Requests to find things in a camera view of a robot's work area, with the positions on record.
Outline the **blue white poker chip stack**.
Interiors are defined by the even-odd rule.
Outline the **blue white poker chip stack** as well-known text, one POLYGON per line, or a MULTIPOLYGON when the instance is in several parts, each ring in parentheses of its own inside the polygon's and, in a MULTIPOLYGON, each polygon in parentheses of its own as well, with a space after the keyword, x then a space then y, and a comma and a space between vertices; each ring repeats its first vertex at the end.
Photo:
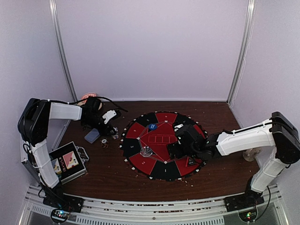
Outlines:
POLYGON ((117 140, 119 138, 119 132, 117 127, 112 128, 112 139, 117 140))

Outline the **black triangle all-in marker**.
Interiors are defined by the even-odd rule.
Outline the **black triangle all-in marker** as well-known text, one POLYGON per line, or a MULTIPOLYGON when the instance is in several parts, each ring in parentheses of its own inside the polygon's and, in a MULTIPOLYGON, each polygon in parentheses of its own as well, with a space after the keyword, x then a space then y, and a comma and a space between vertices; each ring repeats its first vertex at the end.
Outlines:
POLYGON ((191 157, 187 157, 187 160, 186 160, 186 167, 190 167, 190 166, 193 166, 193 165, 196 165, 197 162, 191 158, 191 157))

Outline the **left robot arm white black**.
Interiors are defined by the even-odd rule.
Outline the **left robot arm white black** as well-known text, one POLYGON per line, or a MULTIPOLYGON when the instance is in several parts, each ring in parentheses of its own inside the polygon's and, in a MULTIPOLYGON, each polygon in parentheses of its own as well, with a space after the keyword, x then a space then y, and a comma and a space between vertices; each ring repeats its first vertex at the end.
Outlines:
POLYGON ((37 98, 28 101, 17 127, 24 151, 36 164, 37 180, 45 192, 45 205, 79 211, 83 204, 82 198, 63 193, 62 184, 53 169, 46 141, 49 121, 78 120, 84 127, 95 128, 102 136, 116 135, 118 132, 110 121, 120 117, 125 109, 114 103, 115 109, 100 114, 102 100, 103 97, 90 96, 72 103, 37 98))

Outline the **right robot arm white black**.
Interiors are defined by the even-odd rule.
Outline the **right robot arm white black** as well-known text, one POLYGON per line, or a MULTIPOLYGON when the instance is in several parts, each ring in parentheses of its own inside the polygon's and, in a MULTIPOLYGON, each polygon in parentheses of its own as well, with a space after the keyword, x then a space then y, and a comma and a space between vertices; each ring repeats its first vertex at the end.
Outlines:
POLYGON ((188 156, 207 162, 215 157, 270 146, 272 153, 264 166, 247 182, 243 194, 224 199, 227 211, 255 207, 264 202, 262 193, 287 167, 300 159, 300 140, 297 128, 280 112, 257 125, 233 131, 202 136, 196 128, 184 122, 173 127, 177 140, 167 145, 169 157, 188 156))

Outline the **clear acrylic dealer button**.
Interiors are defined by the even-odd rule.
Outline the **clear acrylic dealer button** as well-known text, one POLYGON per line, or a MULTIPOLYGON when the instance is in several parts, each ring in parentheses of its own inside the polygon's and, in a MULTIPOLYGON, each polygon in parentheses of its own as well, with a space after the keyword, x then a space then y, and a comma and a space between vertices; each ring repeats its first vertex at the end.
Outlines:
POLYGON ((140 154, 144 158, 148 158, 153 155, 153 150, 149 146, 144 146, 141 148, 140 154))

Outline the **blue small blind button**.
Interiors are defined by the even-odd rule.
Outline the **blue small blind button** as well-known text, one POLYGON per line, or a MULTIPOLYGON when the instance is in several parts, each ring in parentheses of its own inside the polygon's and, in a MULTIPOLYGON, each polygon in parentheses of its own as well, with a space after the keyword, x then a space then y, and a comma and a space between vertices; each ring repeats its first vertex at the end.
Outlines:
POLYGON ((157 125, 156 124, 149 124, 148 128, 149 128, 149 130, 155 130, 155 129, 157 129, 157 125))

